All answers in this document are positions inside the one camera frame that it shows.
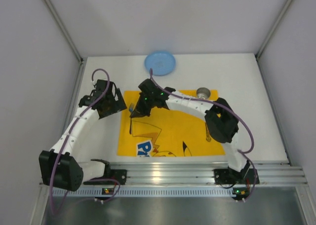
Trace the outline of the blue plastic fork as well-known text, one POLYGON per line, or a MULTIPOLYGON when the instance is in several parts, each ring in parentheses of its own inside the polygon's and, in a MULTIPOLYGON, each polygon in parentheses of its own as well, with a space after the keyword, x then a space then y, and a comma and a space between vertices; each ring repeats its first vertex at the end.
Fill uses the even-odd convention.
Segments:
POLYGON ((133 131, 132 131, 132 114, 134 112, 134 103, 131 103, 129 108, 128 108, 129 112, 130 112, 130 127, 129 127, 129 134, 132 135, 133 131))

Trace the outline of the yellow pikachu placemat cloth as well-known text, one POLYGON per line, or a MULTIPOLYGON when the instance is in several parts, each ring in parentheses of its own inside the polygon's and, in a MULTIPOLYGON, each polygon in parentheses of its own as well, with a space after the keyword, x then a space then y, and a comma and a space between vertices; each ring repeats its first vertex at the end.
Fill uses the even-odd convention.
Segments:
POLYGON ((198 157, 225 154, 219 142, 206 140, 205 122, 183 112, 153 108, 150 116, 132 118, 132 135, 129 127, 130 112, 123 110, 118 156, 198 157))

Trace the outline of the blue plastic plate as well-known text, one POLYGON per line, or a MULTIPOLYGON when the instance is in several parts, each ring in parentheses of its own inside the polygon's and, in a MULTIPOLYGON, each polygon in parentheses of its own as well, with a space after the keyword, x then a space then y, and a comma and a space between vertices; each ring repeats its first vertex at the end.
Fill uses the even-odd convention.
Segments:
POLYGON ((175 70, 176 59, 168 51, 155 51, 149 54, 144 61, 145 69, 156 76, 168 75, 175 70))

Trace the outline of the metal cup with brown band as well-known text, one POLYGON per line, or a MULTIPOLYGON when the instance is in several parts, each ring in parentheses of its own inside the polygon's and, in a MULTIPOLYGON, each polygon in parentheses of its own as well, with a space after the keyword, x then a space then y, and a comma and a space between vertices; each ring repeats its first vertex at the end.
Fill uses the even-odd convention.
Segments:
POLYGON ((207 100, 210 98, 211 96, 211 92, 209 89, 205 88, 205 87, 200 87, 196 90, 196 95, 199 99, 204 99, 207 100))

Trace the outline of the gold metal spoon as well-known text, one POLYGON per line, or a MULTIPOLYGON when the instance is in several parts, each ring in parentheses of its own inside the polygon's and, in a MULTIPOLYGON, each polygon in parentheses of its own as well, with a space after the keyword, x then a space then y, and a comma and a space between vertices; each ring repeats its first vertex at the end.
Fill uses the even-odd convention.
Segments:
POLYGON ((205 133, 206 133, 206 140, 207 140, 208 142, 211 142, 212 138, 211 138, 211 136, 210 136, 210 133, 209 133, 209 130, 208 130, 208 126, 207 126, 206 123, 205 123, 205 133))

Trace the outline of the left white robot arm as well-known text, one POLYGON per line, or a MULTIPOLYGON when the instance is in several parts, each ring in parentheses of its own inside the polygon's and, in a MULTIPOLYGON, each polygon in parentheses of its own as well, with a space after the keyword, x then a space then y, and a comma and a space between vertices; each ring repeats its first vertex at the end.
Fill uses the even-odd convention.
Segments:
POLYGON ((83 96, 66 131, 50 149, 39 155, 44 185, 76 191, 82 183, 112 178, 110 163, 104 159, 79 159, 96 147, 85 138, 99 120, 126 109, 121 91, 114 82, 99 79, 90 94, 83 96))

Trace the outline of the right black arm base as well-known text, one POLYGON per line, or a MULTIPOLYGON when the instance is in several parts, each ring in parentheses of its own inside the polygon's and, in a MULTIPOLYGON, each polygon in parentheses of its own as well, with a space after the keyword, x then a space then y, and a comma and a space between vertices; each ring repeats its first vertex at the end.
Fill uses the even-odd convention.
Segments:
POLYGON ((259 177, 255 175, 253 168, 250 168, 250 161, 246 161, 246 165, 240 172, 237 172, 230 167, 225 169, 214 169, 214 178, 216 185, 241 185, 241 184, 257 184, 260 183, 259 177))

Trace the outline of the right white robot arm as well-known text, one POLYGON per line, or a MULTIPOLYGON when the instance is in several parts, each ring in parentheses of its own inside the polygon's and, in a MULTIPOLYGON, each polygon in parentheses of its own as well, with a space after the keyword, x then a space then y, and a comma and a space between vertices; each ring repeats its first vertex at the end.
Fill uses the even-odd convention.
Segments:
POLYGON ((224 148, 230 176, 240 180, 245 178, 250 169, 250 161, 237 146, 238 124, 244 122, 233 112, 225 99, 199 99, 171 87, 162 88, 153 79, 144 80, 139 89, 140 96, 131 112, 131 118, 150 116, 151 110, 157 107, 183 112, 204 120, 211 138, 221 143, 224 148))

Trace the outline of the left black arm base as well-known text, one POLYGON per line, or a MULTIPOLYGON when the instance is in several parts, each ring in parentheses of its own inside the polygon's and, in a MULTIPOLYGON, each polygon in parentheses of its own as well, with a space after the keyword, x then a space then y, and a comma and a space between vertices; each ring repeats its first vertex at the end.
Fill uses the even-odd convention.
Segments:
POLYGON ((108 161, 94 159, 82 165, 84 185, 124 185, 127 170, 112 169, 108 161))

